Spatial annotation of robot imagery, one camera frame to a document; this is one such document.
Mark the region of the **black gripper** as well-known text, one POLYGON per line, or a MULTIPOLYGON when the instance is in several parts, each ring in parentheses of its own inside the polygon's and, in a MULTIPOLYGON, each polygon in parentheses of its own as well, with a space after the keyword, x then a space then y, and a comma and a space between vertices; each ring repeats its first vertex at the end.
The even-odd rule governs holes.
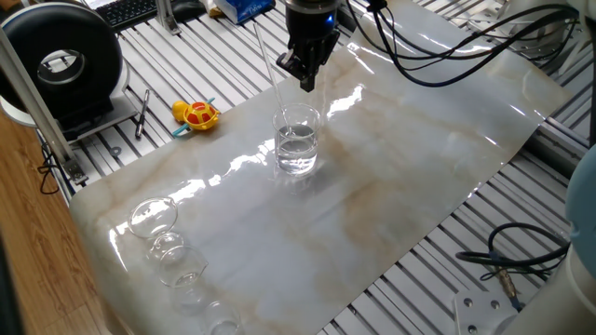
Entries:
POLYGON ((338 5, 286 5, 288 47, 291 48, 278 57, 276 65, 296 78, 305 92, 315 88, 318 69, 327 62, 339 39, 337 9, 338 5), (307 45, 310 45, 308 68, 297 49, 307 45))

